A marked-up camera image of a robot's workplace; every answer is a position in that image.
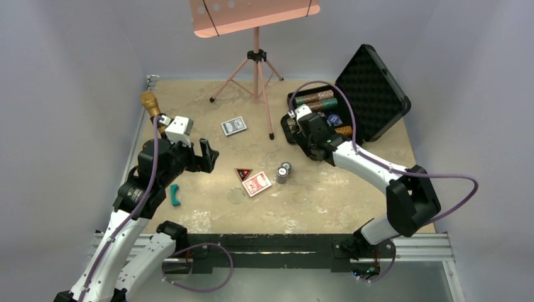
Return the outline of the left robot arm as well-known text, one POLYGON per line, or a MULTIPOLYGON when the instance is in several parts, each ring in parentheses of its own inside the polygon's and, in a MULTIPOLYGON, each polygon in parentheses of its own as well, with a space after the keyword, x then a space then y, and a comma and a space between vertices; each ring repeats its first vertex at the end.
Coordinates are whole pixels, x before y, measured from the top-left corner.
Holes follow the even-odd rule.
POLYGON ((208 140, 200 139, 202 155, 193 147, 157 138, 145 142, 118 189, 103 238, 82 276, 55 301, 128 301, 152 270, 168 255, 181 257, 188 248, 187 229, 165 221, 149 246, 131 261, 139 235, 166 199, 166 188, 184 171, 211 173, 219 157, 208 140))

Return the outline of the grey poker chip stack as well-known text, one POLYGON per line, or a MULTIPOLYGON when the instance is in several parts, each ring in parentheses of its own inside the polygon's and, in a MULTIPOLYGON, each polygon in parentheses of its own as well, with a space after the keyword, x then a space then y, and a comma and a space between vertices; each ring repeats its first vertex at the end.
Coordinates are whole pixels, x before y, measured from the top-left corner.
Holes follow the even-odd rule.
POLYGON ((291 163, 285 161, 285 162, 282 162, 282 163, 281 163, 281 166, 282 166, 283 168, 285 168, 285 170, 287 171, 287 174, 288 174, 288 175, 291 174, 291 172, 292 172, 292 165, 291 165, 291 163))
POLYGON ((288 179, 288 170, 281 166, 277 169, 276 172, 276 181, 278 184, 284 184, 287 182, 288 179))

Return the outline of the red playing card deck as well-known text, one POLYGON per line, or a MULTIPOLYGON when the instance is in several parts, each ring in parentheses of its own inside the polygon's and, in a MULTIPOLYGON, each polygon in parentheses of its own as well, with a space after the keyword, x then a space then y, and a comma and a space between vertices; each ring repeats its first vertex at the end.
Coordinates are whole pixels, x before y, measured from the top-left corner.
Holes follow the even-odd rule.
POLYGON ((272 182, 264 172, 259 172, 243 181, 242 185, 247 195, 253 197, 271 187, 272 182))

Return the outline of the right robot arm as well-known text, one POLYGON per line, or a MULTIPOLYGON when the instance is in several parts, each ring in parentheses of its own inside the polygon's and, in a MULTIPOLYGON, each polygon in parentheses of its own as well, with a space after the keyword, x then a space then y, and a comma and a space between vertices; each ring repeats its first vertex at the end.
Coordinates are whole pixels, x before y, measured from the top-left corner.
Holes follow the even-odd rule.
POLYGON ((422 167, 407 168, 383 161, 337 133, 317 113, 294 113, 291 117, 297 124, 293 137, 308 158, 351 172, 385 196, 385 214, 357 229, 352 244, 345 247, 353 258, 370 255, 380 243, 398 235, 412 236, 441 211, 422 167))

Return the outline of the blue playing card deck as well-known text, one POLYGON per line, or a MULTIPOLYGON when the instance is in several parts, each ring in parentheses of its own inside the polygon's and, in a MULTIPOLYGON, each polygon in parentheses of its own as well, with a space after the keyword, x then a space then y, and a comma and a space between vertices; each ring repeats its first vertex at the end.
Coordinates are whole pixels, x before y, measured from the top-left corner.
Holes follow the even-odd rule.
POLYGON ((222 131, 226 137, 238 134, 247 130, 247 125, 243 117, 238 116, 221 123, 222 131))

